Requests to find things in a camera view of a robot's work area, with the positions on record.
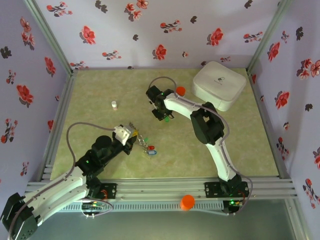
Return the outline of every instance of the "table surface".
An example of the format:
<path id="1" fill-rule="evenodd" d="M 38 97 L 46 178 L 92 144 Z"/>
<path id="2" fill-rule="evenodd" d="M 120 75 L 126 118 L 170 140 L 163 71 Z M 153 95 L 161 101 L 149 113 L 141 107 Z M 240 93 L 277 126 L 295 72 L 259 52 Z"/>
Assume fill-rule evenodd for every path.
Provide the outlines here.
<path id="1" fill-rule="evenodd" d="M 219 112 L 230 126 L 226 147 L 236 168 L 248 176 L 278 175 L 255 97 L 244 68 L 233 71 L 243 75 L 247 84 L 239 99 L 226 112 Z M 98 176 L 100 179 L 217 177 L 214 161 L 205 145 L 200 143 L 186 117 L 174 112 L 169 122 L 158 121 L 146 97 L 149 83 L 156 77 L 173 78 L 186 88 L 185 97 L 204 103 L 191 92 L 194 76 L 200 69 L 125 69 L 81 70 L 78 72 L 67 116 L 62 130 L 51 179 L 72 166 L 72 156 L 66 143 L 67 128 L 75 122 L 88 122 L 106 128 L 132 122 L 139 133 L 155 146 L 156 155 L 143 153 L 138 141 L 130 155 L 116 156 Z M 159 89 L 173 89 L 168 79 L 154 83 Z M 111 101 L 117 101 L 113 110 Z M 76 125 L 69 139 L 76 159 L 81 158 L 96 138 L 111 136 L 91 126 Z"/>

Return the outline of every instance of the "wire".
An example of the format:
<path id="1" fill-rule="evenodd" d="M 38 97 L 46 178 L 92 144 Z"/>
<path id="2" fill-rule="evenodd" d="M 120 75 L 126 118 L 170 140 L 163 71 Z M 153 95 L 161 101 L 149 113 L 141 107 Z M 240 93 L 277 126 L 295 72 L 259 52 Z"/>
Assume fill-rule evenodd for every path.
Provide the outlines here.
<path id="1" fill-rule="evenodd" d="M 37 199 L 37 197 L 39 197 L 41 194 L 45 193 L 46 191 L 48 191 L 49 189 L 52 189 L 53 187 L 57 186 L 59 183 L 65 181 L 71 174 L 72 172 L 74 171 L 75 169 L 75 166 L 76 166 L 76 156 L 75 156 L 75 153 L 74 151 L 72 150 L 71 146 L 70 146 L 70 142 L 69 142 L 69 132 L 70 132 L 70 129 L 75 126 L 75 125 L 88 125 L 88 126 L 92 126 L 92 127 L 95 127 L 95 128 L 98 128 L 98 129 L 102 129 L 102 130 L 106 130 L 106 131 L 114 131 L 115 129 L 114 128 L 106 128 L 106 127 L 102 127 L 102 126 L 98 126 L 98 125 L 95 125 L 95 124 L 92 124 L 92 123 L 88 123 L 88 122 L 75 122 L 73 124 L 71 124 L 68 129 L 66 130 L 66 144 L 71 152 L 71 155 L 72 155 L 72 159 L 73 159 L 73 163 L 72 163 L 72 167 L 70 169 L 70 171 L 65 175 L 65 177 L 63 177 L 62 179 L 60 179 L 59 181 L 57 181 L 56 183 L 46 187 L 45 189 L 43 189 L 42 191 L 38 192 L 37 194 L 35 194 L 32 198 L 30 198 L 30 200 L 28 200 L 24 205 L 22 205 L 22 207 L 15 213 L 13 219 L 12 219 L 12 222 L 10 224 L 10 227 L 9 227 L 9 231 L 8 231 L 8 238 L 7 240 L 11 240 L 11 233 L 14 229 L 14 226 L 15 226 L 15 223 L 18 219 L 18 216 L 21 214 L 21 212 L 35 199 Z"/>
<path id="2" fill-rule="evenodd" d="M 91 215 L 89 214 L 85 214 L 83 209 L 81 208 L 81 212 L 82 214 L 87 217 L 87 218 L 95 218 L 95 217 L 98 217 L 98 216 L 101 216 L 101 215 L 104 215 L 104 214 L 107 214 L 107 213 L 110 213 L 113 209 L 114 209 L 114 206 L 108 202 L 108 201 L 103 201 L 101 199 L 95 199 L 95 198 L 83 198 L 82 200 L 85 200 L 85 201 L 91 201 L 91 202 L 99 202 L 99 203 L 104 203 L 106 206 L 109 205 L 111 208 L 107 211 L 103 211 L 103 212 L 99 212 L 99 213 L 94 213 L 94 212 L 91 212 Z"/>
<path id="3" fill-rule="evenodd" d="M 206 110 L 206 111 L 209 111 L 210 113 L 213 113 L 213 114 L 216 115 L 218 118 L 220 118 L 221 121 L 223 122 L 223 124 L 224 124 L 224 126 L 225 126 L 225 129 L 227 130 L 227 133 L 223 136 L 223 138 L 221 139 L 221 141 L 220 141 L 220 143 L 219 143 L 219 146 L 221 147 L 221 152 L 222 152 L 224 158 L 225 158 L 226 161 L 227 161 L 228 167 L 230 167 L 230 168 L 232 169 L 232 171 L 234 171 L 236 174 L 240 175 L 241 177 L 247 179 L 247 180 L 250 182 L 250 192 L 249 192 L 249 195 L 248 195 L 246 201 L 244 202 L 244 204 L 242 205 L 242 207 L 236 212 L 237 214 L 239 214 L 239 213 L 245 208 L 245 206 L 246 206 L 247 203 L 248 203 L 248 200 L 249 200 L 250 197 L 251 197 L 251 194 L 252 194 L 252 191 L 253 191 L 253 188 L 254 188 L 254 183 L 252 182 L 252 180 L 251 180 L 248 176 L 245 176 L 245 175 L 243 175 L 242 173 L 240 173 L 239 171 L 237 171 L 237 170 L 232 166 L 232 164 L 231 164 L 231 162 L 229 161 L 229 159 L 227 158 L 227 155 L 226 155 L 225 150 L 224 150 L 224 148 L 223 148 L 223 143 L 224 143 L 224 141 L 226 140 L 226 138 L 227 138 L 227 137 L 229 136 L 229 134 L 230 134 L 230 127 L 229 127 L 227 121 L 226 121 L 220 114 L 218 114 L 217 112 L 213 111 L 212 109 L 207 108 L 207 107 L 205 107 L 205 106 L 200 105 L 199 103 L 190 101 L 190 100 L 188 100 L 188 99 L 186 99 L 186 98 L 184 98 L 184 97 L 179 96 L 179 95 L 176 93 L 177 84 L 176 84 L 175 80 L 173 80 L 171 77 L 168 77 L 168 76 L 159 76 L 159 77 L 156 77 L 155 79 L 153 79 L 153 80 L 150 82 L 148 89 L 151 87 L 152 83 L 154 83 L 154 82 L 155 82 L 156 80 L 158 80 L 158 79 L 169 79 L 170 81 L 173 82 L 173 84 L 174 84 L 173 94 L 174 94 L 174 96 L 175 96 L 177 99 L 180 99 L 181 101 L 183 101 L 183 102 L 185 102 L 185 103 L 192 104 L 192 105 L 194 105 L 195 107 L 198 107 L 198 108 L 204 109 L 204 110 Z"/>

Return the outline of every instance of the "white plastic container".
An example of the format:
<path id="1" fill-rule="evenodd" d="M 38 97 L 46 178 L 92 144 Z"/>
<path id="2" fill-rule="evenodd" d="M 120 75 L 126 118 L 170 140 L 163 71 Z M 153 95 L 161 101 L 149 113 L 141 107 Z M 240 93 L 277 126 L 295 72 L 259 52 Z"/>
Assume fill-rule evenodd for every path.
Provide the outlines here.
<path id="1" fill-rule="evenodd" d="M 246 83 L 244 76 L 211 61 L 194 77 L 191 91 L 198 98 L 225 112 L 238 99 Z"/>

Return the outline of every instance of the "aluminum frame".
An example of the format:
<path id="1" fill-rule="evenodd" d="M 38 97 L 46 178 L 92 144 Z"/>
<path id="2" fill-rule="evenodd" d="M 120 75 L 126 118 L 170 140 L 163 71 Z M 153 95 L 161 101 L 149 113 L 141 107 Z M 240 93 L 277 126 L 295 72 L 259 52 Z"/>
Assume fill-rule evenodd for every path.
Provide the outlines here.
<path id="1" fill-rule="evenodd" d="M 29 182 L 26 188 L 26 192 L 32 192 L 50 181 L 50 176 L 53 168 L 54 158 L 56 156 L 59 141 L 62 135 L 63 125 L 68 112 L 68 106 L 71 99 L 73 87 L 76 80 L 76 71 L 72 71 L 68 64 L 68 61 L 60 48 L 55 36 L 48 23 L 46 22 L 44 16 L 42 15 L 38 5 L 34 0 L 24 0 L 25 4 L 29 8 L 30 12 L 34 16 L 38 25 L 40 26 L 43 34 L 47 38 L 50 46 L 52 47 L 55 54 L 58 56 L 63 67 L 68 73 L 68 78 L 63 89 L 62 97 L 58 106 L 57 114 L 55 117 L 55 129 L 47 143 L 45 153 L 43 156 L 43 165 L 39 168 L 36 182 Z M 262 51 L 265 49 L 267 42 L 272 36 L 276 29 L 276 26 L 281 21 L 282 16 L 288 9 L 289 5 L 293 0 L 282 0 L 280 2 L 279 8 L 276 11 L 260 45 L 258 46 L 250 64 L 248 67 L 248 76 L 251 78 L 251 70 L 254 68 L 255 64 L 259 60 Z M 259 113 L 263 122 L 263 126 L 266 135 L 269 140 L 271 139 L 271 134 L 268 126 L 266 125 L 266 116 L 263 114 L 259 108 Z M 300 205 L 297 200 L 297 194 L 290 179 L 287 174 L 286 168 L 283 161 L 279 161 L 275 154 L 275 149 L 270 144 L 273 157 L 275 159 L 275 164 L 279 172 L 279 176 L 270 177 L 252 177 L 253 181 L 253 192 L 252 200 L 266 200 L 266 199 L 284 199 L 285 205 L 287 207 L 288 216 L 291 220 L 292 228 L 294 230 L 296 239 L 298 240 L 308 240 L 309 230 L 306 225 L 305 219 L 301 212 Z M 180 201 L 181 197 L 186 193 L 196 196 L 197 202 L 207 203 L 209 202 L 219 202 L 222 199 L 219 198 L 206 198 L 206 190 L 204 187 L 205 182 L 216 182 L 217 178 L 199 178 L 199 177 L 188 177 L 188 178 L 141 178 L 141 179 L 110 179 L 103 180 L 102 182 L 112 182 L 117 183 L 117 195 L 115 202 L 122 203 L 124 205 L 132 205 L 134 203 L 144 203 L 144 202 L 154 202 L 158 203 L 168 203 Z"/>

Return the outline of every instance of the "robotic arm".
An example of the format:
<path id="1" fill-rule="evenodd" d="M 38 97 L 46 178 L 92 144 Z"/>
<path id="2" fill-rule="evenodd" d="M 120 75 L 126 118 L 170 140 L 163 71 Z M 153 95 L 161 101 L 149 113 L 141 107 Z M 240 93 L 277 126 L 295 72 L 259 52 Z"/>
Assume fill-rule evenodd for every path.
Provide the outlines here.
<path id="1" fill-rule="evenodd" d="M 120 125 L 114 128 L 112 138 L 113 140 L 109 136 L 99 136 L 91 149 L 75 163 L 68 178 L 66 175 L 69 171 L 25 196 L 15 193 L 9 197 L 0 218 L 7 231 L 9 231 L 17 211 L 30 199 L 33 199 L 18 215 L 13 225 L 11 232 L 13 240 L 28 239 L 38 226 L 67 205 L 86 197 L 97 198 L 101 190 L 104 190 L 97 175 L 122 151 L 129 155 L 137 135 L 130 126 Z M 53 187 L 40 196 L 34 197 L 50 186 Z"/>
<path id="2" fill-rule="evenodd" d="M 171 89 L 162 92 L 156 86 L 152 86 L 146 91 L 146 95 L 149 102 L 154 106 L 152 113 L 159 121 L 166 117 L 173 118 L 173 111 L 191 120 L 195 136 L 201 143 L 205 144 L 212 155 L 221 190 L 228 196 L 238 191 L 242 183 L 241 176 L 233 170 L 235 167 L 230 160 L 226 144 L 223 142 L 221 146 L 219 145 L 224 136 L 224 124 L 221 119 L 212 112 L 192 105 L 190 101 L 181 96 L 176 97 Z M 210 102 L 202 106 L 217 112 Z"/>

